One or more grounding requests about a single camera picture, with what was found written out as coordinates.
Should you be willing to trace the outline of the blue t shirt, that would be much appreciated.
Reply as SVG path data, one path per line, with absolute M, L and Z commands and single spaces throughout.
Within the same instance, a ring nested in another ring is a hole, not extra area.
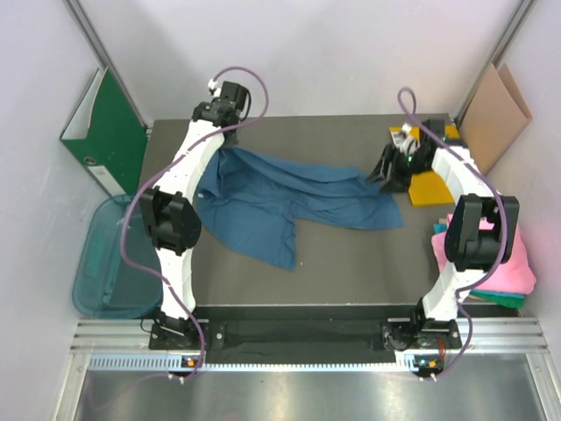
M 196 189 L 206 230 L 233 252 L 289 271 L 296 220 L 361 231 L 400 228 L 394 198 L 355 167 L 286 161 L 233 147 L 218 150 Z

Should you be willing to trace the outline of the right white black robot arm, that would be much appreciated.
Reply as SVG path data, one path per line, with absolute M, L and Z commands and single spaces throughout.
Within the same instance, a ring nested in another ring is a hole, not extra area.
M 404 124 L 390 135 L 369 181 L 398 193 L 409 189 L 414 176 L 434 173 L 455 209 L 444 237 L 444 268 L 407 322 L 382 323 L 384 344 L 396 352 L 439 344 L 459 349 L 458 312 L 470 291 L 510 259 L 520 204 L 490 187 L 467 144 L 448 135 L 442 119 L 428 119 L 421 128 Z

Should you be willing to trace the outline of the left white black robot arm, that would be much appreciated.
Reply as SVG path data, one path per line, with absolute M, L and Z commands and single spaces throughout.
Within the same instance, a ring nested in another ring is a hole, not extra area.
M 195 191 L 212 156 L 221 146 L 237 143 L 234 130 L 219 129 L 245 119 L 252 104 L 249 89 L 235 82 L 209 83 L 211 100 L 197 105 L 174 159 L 179 161 L 147 189 L 139 208 L 148 237 L 169 281 L 156 312 L 149 347 L 153 350 L 192 350 L 200 345 L 199 328 L 189 315 L 196 302 L 192 289 L 192 255 L 202 222 L 193 202 Z

